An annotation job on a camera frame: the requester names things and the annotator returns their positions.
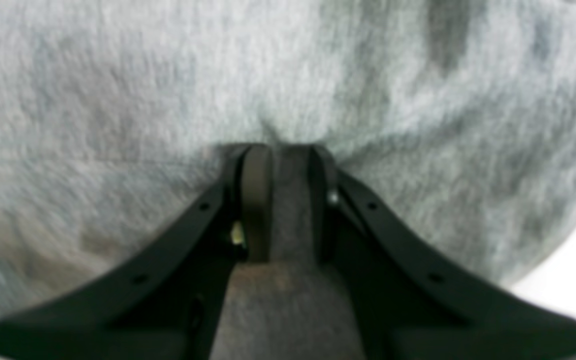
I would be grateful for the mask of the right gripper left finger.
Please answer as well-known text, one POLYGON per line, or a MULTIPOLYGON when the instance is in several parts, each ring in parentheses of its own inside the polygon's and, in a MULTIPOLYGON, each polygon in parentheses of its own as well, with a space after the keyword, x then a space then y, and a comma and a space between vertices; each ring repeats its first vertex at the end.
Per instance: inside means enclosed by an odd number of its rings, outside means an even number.
POLYGON ((208 359, 234 267, 270 259, 273 170, 269 146, 239 146, 137 255, 0 319, 0 360, 208 359))

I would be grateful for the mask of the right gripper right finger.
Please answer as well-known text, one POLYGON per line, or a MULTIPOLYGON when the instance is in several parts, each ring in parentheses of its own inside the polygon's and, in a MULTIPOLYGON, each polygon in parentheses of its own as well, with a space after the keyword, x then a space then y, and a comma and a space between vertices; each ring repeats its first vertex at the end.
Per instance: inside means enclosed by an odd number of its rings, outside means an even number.
POLYGON ((443 256, 322 146, 308 182, 315 258, 341 277, 368 360, 576 360, 576 319, 443 256))

